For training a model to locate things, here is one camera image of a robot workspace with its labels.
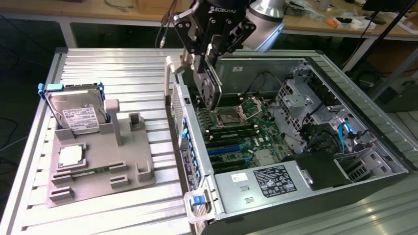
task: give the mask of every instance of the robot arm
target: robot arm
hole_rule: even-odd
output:
[[[209,109],[221,99],[221,82],[214,72],[218,57],[241,45],[268,52],[284,29],[285,0],[196,0],[174,16],[174,25],[188,56],[197,61],[196,83]]]

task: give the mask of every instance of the green circuit board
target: green circuit board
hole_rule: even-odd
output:
[[[218,107],[214,111],[208,110],[202,105],[196,105],[209,152],[214,149],[241,146],[241,151],[210,154],[216,173],[280,163],[286,156],[293,154],[281,136],[282,132],[274,123],[269,106],[265,105],[266,102],[261,101],[262,99],[258,97],[256,97],[256,101],[253,99],[252,95],[246,95],[240,102],[242,104],[248,101],[241,106],[248,120],[240,114],[240,105]],[[224,130],[234,128],[237,130],[224,132]],[[220,141],[221,137],[228,137],[228,140]],[[270,156],[260,159],[257,153],[266,152],[270,153]]]

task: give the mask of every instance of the hard drive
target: hard drive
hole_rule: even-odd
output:
[[[74,134],[93,133],[99,131],[99,124],[109,122],[102,83],[49,84],[43,95],[61,129],[70,128]]]

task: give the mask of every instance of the power supply label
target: power supply label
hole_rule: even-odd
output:
[[[284,165],[254,171],[265,197],[297,191],[297,186]]]
[[[63,110],[63,114],[69,126],[74,131],[87,130],[99,127],[94,107]]]

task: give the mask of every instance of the motherboard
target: motherboard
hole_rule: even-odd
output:
[[[214,111],[197,96],[194,106],[216,173],[280,163],[294,154],[261,96],[238,94]]]

